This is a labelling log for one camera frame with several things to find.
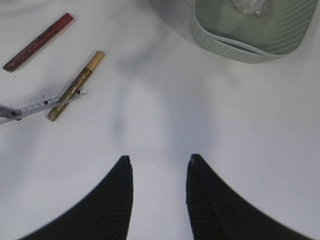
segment white surface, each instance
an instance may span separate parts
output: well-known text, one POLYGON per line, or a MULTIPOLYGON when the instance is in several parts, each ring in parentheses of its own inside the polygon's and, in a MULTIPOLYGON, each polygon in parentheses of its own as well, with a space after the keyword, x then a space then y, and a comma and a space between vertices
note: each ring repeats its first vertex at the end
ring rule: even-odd
POLYGON ((128 240, 192 240, 192 153, 255 206, 320 239, 319 18, 294 54, 249 65, 198 48, 152 6, 55 0, 0 11, 2 65, 64 12, 77 17, 25 67, 0 71, 0 101, 71 79, 95 50, 108 52, 90 96, 59 121, 39 113, 0 128, 0 240, 62 214, 121 155, 134 171, 128 240))

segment plastic bag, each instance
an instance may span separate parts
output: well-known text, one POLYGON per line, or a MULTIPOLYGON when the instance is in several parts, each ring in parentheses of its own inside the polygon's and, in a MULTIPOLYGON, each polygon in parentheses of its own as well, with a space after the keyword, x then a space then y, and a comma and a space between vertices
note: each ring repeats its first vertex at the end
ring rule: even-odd
POLYGON ((268 0, 231 0, 235 6, 244 14, 260 15, 268 0))

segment gold marker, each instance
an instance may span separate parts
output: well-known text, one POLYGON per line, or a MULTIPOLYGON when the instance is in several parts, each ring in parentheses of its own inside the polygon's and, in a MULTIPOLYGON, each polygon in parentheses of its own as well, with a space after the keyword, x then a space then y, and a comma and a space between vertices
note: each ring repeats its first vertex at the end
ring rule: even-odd
MULTIPOLYGON (((104 58, 105 53, 103 51, 97 51, 90 62, 84 67, 84 69, 80 72, 80 74, 76 77, 76 79, 71 83, 69 88, 65 91, 62 97, 59 99, 59 102, 67 101, 76 96, 77 91, 82 88, 85 82, 90 78, 92 73, 96 70, 99 63, 104 58)), ((62 112, 66 109, 69 103, 56 106, 51 109, 51 111, 46 116, 51 122, 54 122, 58 119, 58 117, 62 114, 62 112)))

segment pen cap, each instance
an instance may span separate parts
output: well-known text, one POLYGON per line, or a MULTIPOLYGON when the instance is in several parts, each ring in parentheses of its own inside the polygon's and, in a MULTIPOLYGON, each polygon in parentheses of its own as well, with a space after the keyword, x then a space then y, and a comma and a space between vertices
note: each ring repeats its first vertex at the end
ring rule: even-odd
POLYGON ((85 67, 91 72, 94 72, 105 55, 106 54, 103 51, 97 51, 85 67))

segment red marker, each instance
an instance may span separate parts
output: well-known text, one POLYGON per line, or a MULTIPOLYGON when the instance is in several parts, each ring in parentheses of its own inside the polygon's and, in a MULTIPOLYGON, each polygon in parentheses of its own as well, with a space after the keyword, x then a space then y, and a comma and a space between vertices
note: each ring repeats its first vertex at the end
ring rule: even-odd
POLYGON ((14 58, 12 58, 3 69, 8 72, 13 72, 20 67, 28 58, 41 49, 47 42, 49 42, 57 33, 59 33, 65 26, 67 26, 74 17, 69 13, 63 15, 59 20, 47 28, 41 33, 35 40, 33 40, 28 46, 20 51, 14 58))

